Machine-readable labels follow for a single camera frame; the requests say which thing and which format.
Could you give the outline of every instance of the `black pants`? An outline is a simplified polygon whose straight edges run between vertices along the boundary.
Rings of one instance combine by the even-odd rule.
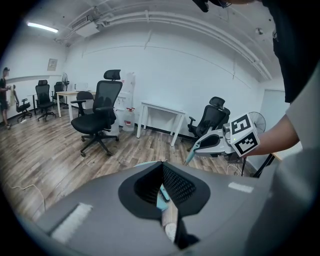
[[[0,99],[1,112],[8,109],[8,103],[5,99]]]

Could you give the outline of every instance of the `table leg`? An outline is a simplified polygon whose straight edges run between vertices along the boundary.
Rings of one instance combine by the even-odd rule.
[[[57,101],[56,104],[58,105],[58,113],[59,113],[59,117],[61,117],[61,111],[60,111],[60,100],[59,100],[59,95],[56,95]]]
[[[141,109],[140,116],[139,116],[139,122],[138,122],[138,131],[136,132],[137,138],[140,138],[141,124],[142,124],[142,117],[144,115],[144,109],[145,109],[145,105],[142,105],[142,109]]]
[[[179,131],[180,131],[180,128],[181,128],[181,125],[182,125],[182,122],[184,120],[184,116],[183,114],[180,115],[180,121],[179,121],[179,124],[175,130],[175,133],[174,133],[174,136],[173,136],[173,140],[171,142],[171,147],[173,147],[175,145],[175,142],[176,142],[176,139],[178,137],[178,134],[179,134]]]
[[[266,160],[263,162],[263,164],[261,165],[261,167],[259,168],[259,170],[257,170],[255,172],[255,174],[252,176],[254,178],[259,178],[262,171],[264,170],[264,168],[266,166],[271,165],[272,161],[275,159],[275,156],[273,154],[269,154],[268,157],[266,158]]]
[[[36,102],[35,102],[35,96],[32,95],[32,101],[33,101],[33,111],[34,111],[34,115],[36,116],[37,115],[37,112],[36,112]]]
[[[176,122],[177,122],[177,120],[178,120],[178,117],[179,117],[179,115],[176,114],[176,115],[175,115],[175,118],[174,118],[174,121],[173,121],[173,124],[172,124],[172,127],[171,127],[170,136],[172,136],[172,134],[174,134],[174,128],[175,128],[175,124],[176,124]]]
[[[69,106],[69,117],[70,117],[70,122],[74,119],[74,116],[72,115],[72,107],[71,107],[71,97],[66,97],[68,106]]]
[[[241,176],[243,176],[243,175],[244,175],[244,169],[245,169],[246,162],[247,162],[247,158],[246,158],[246,157],[244,157],[244,158],[243,158],[243,163],[242,163]]]
[[[148,115],[149,115],[149,108],[146,106],[145,107],[145,120],[144,120],[144,126],[143,129],[147,128],[147,123],[148,123]]]

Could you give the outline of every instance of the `ceiling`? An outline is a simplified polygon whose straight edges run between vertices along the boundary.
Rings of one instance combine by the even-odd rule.
[[[266,80],[279,70],[272,42],[275,24],[269,10],[260,2],[233,4],[226,9],[209,3],[209,12],[204,13],[192,0],[45,0],[25,17],[25,21],[58,29],[58,33],[25,25],[22,30],[69,46],[83,38],[75,33],[79,27],[72,29],[72,24],[87,15],[100,24],[101,30],[137,19],[147,21],[150,18],[154,22],[174,19],[172,24],[183,24],[219,40],[223,38],[226,44],[232,41],[229,46],[243,51]]]

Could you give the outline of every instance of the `black shirt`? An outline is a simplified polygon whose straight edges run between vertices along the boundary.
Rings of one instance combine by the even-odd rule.
[[[299,95],[320,59],[317,2],[262,0],[274,19],[273,50],[279,59],[288,103]]]
[[[2,88],[2,89],[6,88],[6,79],[1,78],[0,88]],[[1,100],[4,100],[4,101],[7,100],[7,92],[6,91],[0,91],[0,101]]]

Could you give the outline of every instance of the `gray sleeve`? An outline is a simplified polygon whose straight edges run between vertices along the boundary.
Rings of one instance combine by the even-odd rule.
[[[304,150],[320,147],[320,62],[286,115]]]

